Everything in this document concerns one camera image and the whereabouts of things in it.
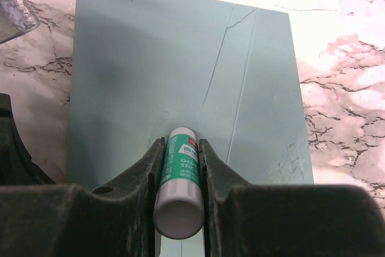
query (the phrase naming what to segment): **glue stick cap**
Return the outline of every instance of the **glue stick cap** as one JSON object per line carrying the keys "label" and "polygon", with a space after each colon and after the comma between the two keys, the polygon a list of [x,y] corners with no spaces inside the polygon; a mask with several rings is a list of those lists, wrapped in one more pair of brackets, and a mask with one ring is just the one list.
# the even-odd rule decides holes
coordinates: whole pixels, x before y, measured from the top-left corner
{"label": "glue stick cap", "polygon": [[[188,135],[196,141],[195,134],[188,128],[176,128],[170,138],[179,134]],[[153,212],[154,227],[160,234],[174,240],[187,239],[199,232],[204,220],[202,192],[196,183],[179,178],[161,185]]]}

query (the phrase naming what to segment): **light blue foam board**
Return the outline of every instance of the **light blue foam board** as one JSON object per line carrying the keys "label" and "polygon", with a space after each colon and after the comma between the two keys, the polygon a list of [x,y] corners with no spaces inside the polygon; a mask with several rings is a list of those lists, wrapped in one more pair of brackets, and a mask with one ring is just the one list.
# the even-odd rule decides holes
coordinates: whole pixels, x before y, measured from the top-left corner
{"label": "light blue foam board", "polygon": [[[287,14],[212,0],[76,0],[69,182],[92,189],[178,126],[254,184],[311,184]],[[161,256],[203,256],[202,231]]]}

